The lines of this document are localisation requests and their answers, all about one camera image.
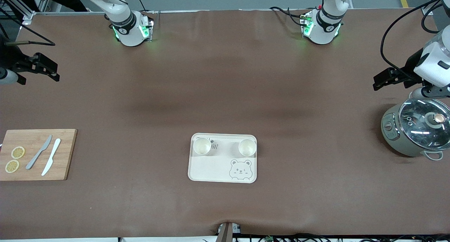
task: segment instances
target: white tray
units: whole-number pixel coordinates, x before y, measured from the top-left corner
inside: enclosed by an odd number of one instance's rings
[[[198,138],[211,141],[211,150],[206,155],[197,154],[193,143]],[[252,135],[196,133],[191,138],[188,176],[194,181],[253,183],[257,177],[257,152],[246,157],[238,149],[244,139]]]

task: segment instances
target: rice cooker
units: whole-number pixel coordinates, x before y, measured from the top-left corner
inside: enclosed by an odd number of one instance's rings
[[[381,132],[396,151],[439,161],[450,148],[449,115],[448,106],[438,100],[408,99],[384,113]]]

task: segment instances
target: table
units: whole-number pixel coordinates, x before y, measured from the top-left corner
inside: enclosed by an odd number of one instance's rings
[[[155,15],[153,42],[127,48],[103,16],[35,16],[61,82],[25,74],[0,89],[8,129],[78,129],[66,181],[2,182],[0,238],[450,232],[450,153],[406,158],[383,113],[411,90],[373,91],[381,36],[406,9],[349,10],[329,45],[272,11]],[[432,36],[421,13],[386,55],[402,65]],[[32,39],[22,31],[19,39]],[[258,139],[253,184],[188,179],[196,132]]]

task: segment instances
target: green led light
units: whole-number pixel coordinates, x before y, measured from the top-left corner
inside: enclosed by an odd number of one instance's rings
[[[339,23],[339,25],[336,28],[336,33],[334,34],[334,36],[337,36],[337,34],[339,33],[339,28],[341,27],[341,24]]]
[[[113,29],[112,29],[112,30],[114,31],[114,34],[116,34],[116,38],[119,39],[119,35],[117,35],[117,31],[116,31],[116,29],[114,28],[114,26],[113,26]]]
[[[306,36],[310,35],[313,27],[314,27],[314,23],[312,21],[310,21],[310,23],[308,23],[308,25],[305,27],[304,34]]]
[[[139,25],[139,28],[140,28],[140,31],[141,31],[141,33],[142,33],[142,36],[143,36],[144,38],[148,37],[148,28],[142,27],[141,25]]]

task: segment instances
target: paper cup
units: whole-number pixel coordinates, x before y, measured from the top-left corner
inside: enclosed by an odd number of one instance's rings
[[[256,152],[256,143],[251,139],[244,139],[239,143],[238,148],[243,156],[249,157]]]
[[[206,155],[211,151],[211,141],[207,138],[198,138],[194,141],[193,149],[196,154]]]

